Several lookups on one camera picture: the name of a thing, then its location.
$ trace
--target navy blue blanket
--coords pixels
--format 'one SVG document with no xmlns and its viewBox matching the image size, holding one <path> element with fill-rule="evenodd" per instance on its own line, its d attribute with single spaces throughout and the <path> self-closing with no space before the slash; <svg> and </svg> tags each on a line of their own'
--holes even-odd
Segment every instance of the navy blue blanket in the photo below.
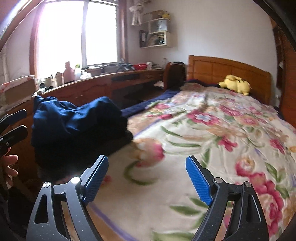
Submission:
<svg viewBox="0 0 296 241">
<path fill-rule="evenodd" d="M 197 80 L 197 79 L 191 79 L 191 80 L 188 80 L 184 83 L 197 83 L 197 84 L 200 84 L 204 87 L 209 87 L 209 86 L 217 86 L 217 84 L 206 84 L 200 80 Z M 136 105 L 133 105 L 131 107 L 128 107 L 128 108 L 125 108 L 125 109 L 122 109 L 121 112 L 122 112 L 122 116 L 124 117 L 131 117 L 132 115 L 135 115 L 135 114 L 138 114 L 140 113 L 141 111 L 145 110 L 145 107 L 148 106 L 150 103 L 152 102 L 155 102 L 157 100 L 165 100 L 165 99 L 168 99 L 168 98 L 172 98 L 174 95 L 178 94 L 181 90 L 179 88 L 177 88 L 176 90 L 166 90 L 162 95 L 154 98 L 154 99 L 151 99 L 151 100 L 148 100 L 148 101 L 143 101 L 139 104 L 136 104 Z"/>
<path fill-rule="evenodd" d="M 98 123 L 121 121 L 121 111 L 108 98 L 101 97 L 77 107 L 55 97 L 34 98 L 33 147 L 72 138 Z"/>
</svg>

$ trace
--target human hand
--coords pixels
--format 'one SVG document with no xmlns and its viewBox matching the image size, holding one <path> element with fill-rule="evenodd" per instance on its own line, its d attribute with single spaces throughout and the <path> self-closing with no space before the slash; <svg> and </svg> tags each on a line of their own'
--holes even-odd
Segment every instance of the human hand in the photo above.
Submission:
<svg viewBox="0 0 296 241">
<path fill-rule="evenodd" d="M 8 184 L 11 186 L 13 186 L 13 182 L 10 179 L 9 175 L 16 177 L 18 175 L 18 173 L 17 173 L 17 170 L 14 170 L 14 169 L 10 168 L 9 166 L 16 163 L 17 160 L 18 160 L 17 155 L 3 156 L 0 159 L 0 165 L 2 165 L 4 180 L 6 182 L 8 182 Z"/>
</svg>

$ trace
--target hanging decoration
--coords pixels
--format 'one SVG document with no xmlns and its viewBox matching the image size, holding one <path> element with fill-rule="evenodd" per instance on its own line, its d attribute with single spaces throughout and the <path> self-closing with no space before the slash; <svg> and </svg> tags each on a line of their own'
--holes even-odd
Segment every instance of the hanging decoration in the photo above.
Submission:
<svg viewBox="0 0 296 241">
<path fill-rule="evenodd" d="M 134 0 L 134 6 L 130 7 L 130 11 L 133 13 L 133 26 L 142 25 L 141 13 L 144 11 L 144 6 L 147 3 L 150 3 L 151 0 Z"/>
</svg>

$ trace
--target wooden wardrobe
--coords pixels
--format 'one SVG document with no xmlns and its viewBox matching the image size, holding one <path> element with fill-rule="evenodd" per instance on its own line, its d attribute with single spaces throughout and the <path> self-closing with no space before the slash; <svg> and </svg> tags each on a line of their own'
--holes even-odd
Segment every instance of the wooden wardrobe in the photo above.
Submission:
<svg viewBox="0 0 296 241">
<path fill-rule="evenodd" d="M 277 88 L 281 90 L 280 110 L 287 122 L 296 128 L 296 52 L 282 30 L 271 19 L 279 63 Z"/>
</svg>

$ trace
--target pink bottle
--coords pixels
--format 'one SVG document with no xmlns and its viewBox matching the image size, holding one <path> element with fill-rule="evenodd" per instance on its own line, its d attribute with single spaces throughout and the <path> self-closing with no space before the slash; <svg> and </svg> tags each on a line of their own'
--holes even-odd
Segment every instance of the pink bottle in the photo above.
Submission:
<svg viewBox="0 0 296 241">
<path fill-rule="evenodd" d="M 65 63 L 65 71 L 64 71 L 64 83 L 67 84 L 75 80 L 74 70 L 70 67 L 70 62 Z"/>
</svg>

